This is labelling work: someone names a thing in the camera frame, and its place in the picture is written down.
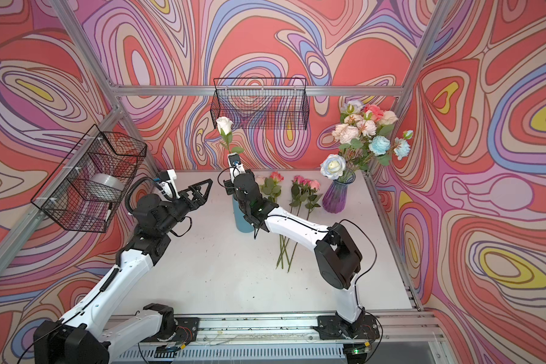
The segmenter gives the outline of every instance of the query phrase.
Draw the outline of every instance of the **robotic arm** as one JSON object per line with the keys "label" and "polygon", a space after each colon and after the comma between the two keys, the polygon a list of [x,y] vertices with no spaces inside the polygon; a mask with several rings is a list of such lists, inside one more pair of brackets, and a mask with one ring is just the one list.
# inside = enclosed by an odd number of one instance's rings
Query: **robotic arm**
{"label": "robotic arm", "polygon": [[360,271],[362,254],[341,224],[332,227],[315,224],[288,213],[263,198],[255,176],[245,170],[236,153],[229,154],[231,179],[225,181],[227,194],[234,194],[244,219],[255,229],[276,232],[305,246],[315,254],[322,278],[335,288],[336,314],[342,336],[354,339],[364,315],[356,302],[351,284]]}
{"label": "robotic arm", "polygon": [[103,326],[127,293],[155,266],[170,237],[168,232],[186,215],[207,201],[212,180],[207,179],[176,192],[175,173],[160,173],[156,187],[169,201],[162,201],[150,193],[130,206],[131,193],[143,183],[134,183],[126,194],[126,208],[137,219],[131,240],[116,254],[115,265],[97,285],[57,322],[44,321],[35,331],[35,362],[37,364],[100,364],[113,361],[134,343],[154,337],[160,341],[171,339],[176,331],[174,310],[152,303],[138,315],[103,331]]}

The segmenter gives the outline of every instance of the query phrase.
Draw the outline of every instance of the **white table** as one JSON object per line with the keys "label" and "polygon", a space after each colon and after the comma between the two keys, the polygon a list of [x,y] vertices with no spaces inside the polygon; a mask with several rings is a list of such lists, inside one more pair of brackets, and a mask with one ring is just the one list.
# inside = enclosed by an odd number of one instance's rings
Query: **white table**
{"label": "white table", "polygon": [[[269,175],[256,172],[255,175]],[[317,179],[325,192],[331,181],[319,171],[284,171],[279,204],[289,209],[291,180],[295,175]],[[182,238],[172,237],[158,264],[129,292],[114,315],[132,315],[149,303],[174,308],[177,314],[270,313],[335,310],[335,289],[321,277],[315,256],[303,246],[297,247],[291,271],[275,269],[279,254],[279,236],[260,231],[239,232],[234,225],[232,198],[217,184],[218,172],[179,172],[180,189],[212,178],[207,203],[189,216],[192,229]],[[303,207],[300,216],[305,218]],[[359,298],[367,310],[410,309],[410,301],[386,241],[379,216],[358,172],[350,185],[346,208],[330,214],[316,208],[310,220],[331,226],[347,218],[356,222],[372,239],[378,251],[374,268],[358,281]],[[356,227],[343,223],[362,252],[364,272],[374,259],[374,250]],[[179,234],[188,227],[185,220],[177,225]],[[291,257],[294,242],[288,248]]]}

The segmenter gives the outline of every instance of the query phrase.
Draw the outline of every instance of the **purple glass vase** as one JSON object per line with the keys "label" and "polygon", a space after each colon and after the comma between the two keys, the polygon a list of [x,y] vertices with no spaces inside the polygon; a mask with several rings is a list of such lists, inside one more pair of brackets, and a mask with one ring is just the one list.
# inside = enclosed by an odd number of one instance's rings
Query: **purple glass vase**
{"label": "purple glass vase", "polygon": [[340,182],[337,179],[332,181],[332,185],[328,188],[321,201],[321,206],[328,213],[337,214],[342,212],[346,206],[346,197],[348,196],[348,186],[356,179],[356,174],[352,171],[344,171],[346,178],[344,182]]}

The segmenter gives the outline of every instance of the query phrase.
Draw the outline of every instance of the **blue cylinder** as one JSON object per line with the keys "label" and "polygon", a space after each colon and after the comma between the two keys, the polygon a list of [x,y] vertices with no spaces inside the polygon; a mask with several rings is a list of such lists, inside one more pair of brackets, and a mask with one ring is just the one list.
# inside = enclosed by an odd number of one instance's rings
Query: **blue cylinder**
{"label": "blue cylinder", "polygon": [[245,219],[244,214],[239,208],[239,202],[233,197],[233,213],[234,213],[234,223],[239,229],[240,232],[253,232],[254,229]]}

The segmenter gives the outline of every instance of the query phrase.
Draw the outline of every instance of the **wire basket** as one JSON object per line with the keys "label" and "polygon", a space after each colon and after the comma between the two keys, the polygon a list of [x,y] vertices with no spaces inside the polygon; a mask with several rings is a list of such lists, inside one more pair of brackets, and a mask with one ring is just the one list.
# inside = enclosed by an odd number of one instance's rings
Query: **wire basket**
{"label": "wire basket", "polygon": [[144,142],[99,131],[79,161],[50,196],[31,202],[63,229],[105,232],[146,156]]}
{"label": "wire basket", "polygon": [[224,77],[214,79],[212,124],[226,116],[233,129],[307,128],[309,100],[302,77]]}

